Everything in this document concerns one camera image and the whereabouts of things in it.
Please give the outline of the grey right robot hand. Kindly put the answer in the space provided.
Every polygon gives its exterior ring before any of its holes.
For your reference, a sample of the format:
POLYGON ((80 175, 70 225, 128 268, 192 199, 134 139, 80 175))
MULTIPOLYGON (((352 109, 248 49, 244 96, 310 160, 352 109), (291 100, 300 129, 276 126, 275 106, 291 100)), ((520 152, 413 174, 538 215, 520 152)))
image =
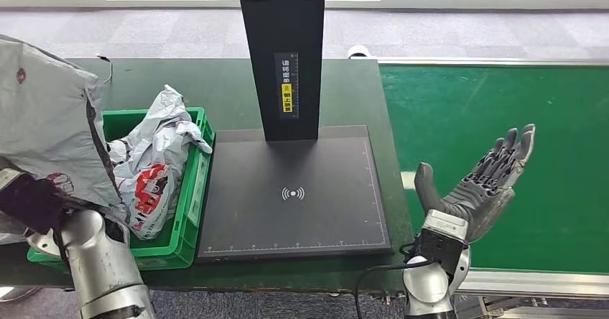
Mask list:
POLYGON ((443 198, 434 184, 432 166, 421 162, 414 185, 424 212, 436 210, 462 218, 468 222, 465 240, 481 239, 514 196, 513 186, 531 156, 535 132, 534 124, 522 131, 509 129, 443 198))

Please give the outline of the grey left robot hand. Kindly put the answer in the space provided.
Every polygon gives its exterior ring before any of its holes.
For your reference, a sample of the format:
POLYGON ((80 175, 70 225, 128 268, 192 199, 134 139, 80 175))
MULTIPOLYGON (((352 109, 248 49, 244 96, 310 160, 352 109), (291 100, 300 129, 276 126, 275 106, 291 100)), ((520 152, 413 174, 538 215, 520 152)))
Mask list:
POLYGON ((1 214, 39 234, 57 228, 62 220, 65 196, 46 179, 10 168, 1 171, 1 214))

